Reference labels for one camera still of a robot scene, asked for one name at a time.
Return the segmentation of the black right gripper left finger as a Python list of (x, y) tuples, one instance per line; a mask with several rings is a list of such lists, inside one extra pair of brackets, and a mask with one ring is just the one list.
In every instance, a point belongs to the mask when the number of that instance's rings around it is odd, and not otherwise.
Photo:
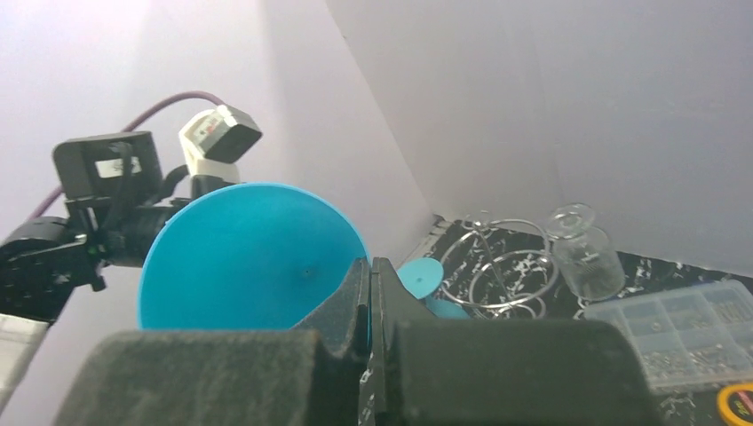
[(128, 331), (90, 354), (58, 425), (354, 425), (369, 262), (291, 330)]

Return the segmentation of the chrome spiral glass rack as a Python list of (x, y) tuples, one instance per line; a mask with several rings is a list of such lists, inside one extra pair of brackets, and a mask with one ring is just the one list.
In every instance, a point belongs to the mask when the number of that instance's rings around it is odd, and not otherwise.
[(487, 211), (456, 224), (460, 233), (440, 252), (444, 277), (431, 300), (484, 320), (544, 318), (559, 268), (543, 227), (520, 218), (493, 219)]

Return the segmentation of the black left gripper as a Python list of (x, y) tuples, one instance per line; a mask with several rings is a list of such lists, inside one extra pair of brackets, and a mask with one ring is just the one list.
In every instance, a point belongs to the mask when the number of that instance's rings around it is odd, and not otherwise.
[(140, 267), (159, 232), (190, 199), (175, 196), (186, 166), (163, 174), (153, 136), (129, 131), (74, 138), (52, 159), (74, 228), (106, 265)]

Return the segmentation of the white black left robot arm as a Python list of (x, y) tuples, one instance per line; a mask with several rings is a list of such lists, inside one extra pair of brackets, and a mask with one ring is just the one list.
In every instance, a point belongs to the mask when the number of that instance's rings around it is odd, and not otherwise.
[(1, 400), (16, 391), (73, 291), (103, 290), (110, 265), (140, 267), (158, 233), (187, 205), (239, 182), (237, 156), (183, 138), (183, 166), (163, 173), (148, 131), (75, 138), (52, 153), (66, 217), (33, 217), (1, 245)]

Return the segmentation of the clear glass wine glass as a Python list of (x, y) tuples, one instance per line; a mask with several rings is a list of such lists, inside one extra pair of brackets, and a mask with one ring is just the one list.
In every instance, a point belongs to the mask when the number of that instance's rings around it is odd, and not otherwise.
[(575, 296), (597, 302), (617, 295), (625, 285), (624, 271), (604, 230), (595, 226), (595, 210), (571, 203), (551, 212), (545, 231), (551, 254)]

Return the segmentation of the blue plastic goblet back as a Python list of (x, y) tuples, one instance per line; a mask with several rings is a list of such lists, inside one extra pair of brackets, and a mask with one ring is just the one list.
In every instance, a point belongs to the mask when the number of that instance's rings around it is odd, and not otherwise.
[(138, 325), (288, 329), (368, 254), (348, 217), (320, 196), (280, 183), (231, 185), (190, 202), (155, 237)]

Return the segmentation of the blue plastic goblet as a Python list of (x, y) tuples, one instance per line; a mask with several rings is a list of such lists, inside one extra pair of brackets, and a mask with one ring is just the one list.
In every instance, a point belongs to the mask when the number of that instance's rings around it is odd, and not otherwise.
[(280, 183), (231, 185), (190, 202), (155, 237), (138, 325), (288, 329), (368, 254), (348, 217), (320, 196)]
[(443, 319), (470, 318), (458, 304), (434, 296), (444, 278), (441, 262), (431, 257), (420, 257), (401, 266), (398, 271), (403, 287), (435, 316)]

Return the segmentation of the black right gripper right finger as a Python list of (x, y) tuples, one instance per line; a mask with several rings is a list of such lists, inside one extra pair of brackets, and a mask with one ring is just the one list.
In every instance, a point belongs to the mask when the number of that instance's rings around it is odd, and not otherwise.
[(638, 357), (596, 320), (442, 319), (373, 260), (362, 425), (659, 425)]

